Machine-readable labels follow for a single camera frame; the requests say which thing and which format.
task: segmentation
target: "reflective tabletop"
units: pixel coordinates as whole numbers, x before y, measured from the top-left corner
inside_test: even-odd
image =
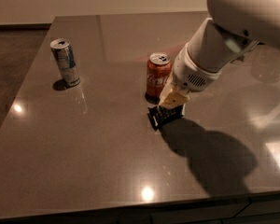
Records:
[[[229,63],[154,131],[147,59],[172,60],[206,12],[57,17],[0,129],[0,217],[280,190],[280,52]],[[50,42],[70,40],[66,89]]]

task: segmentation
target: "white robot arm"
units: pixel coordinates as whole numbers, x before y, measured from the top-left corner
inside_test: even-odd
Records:
[[[175,58],[159,105],[171,109],[205,90],[222,67],[258,42],[280,49],[280,0],[207,0],[207,18]]]

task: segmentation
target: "floor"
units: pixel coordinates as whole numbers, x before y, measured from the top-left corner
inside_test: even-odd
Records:
[[[48,30],[0,30],[0,127]]]

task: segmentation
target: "red soda can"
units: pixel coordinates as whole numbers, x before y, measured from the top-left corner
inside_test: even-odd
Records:
[[[153,53],[147,61],[146,98],[156,104],[171,73],[172,64],[166,53]]]

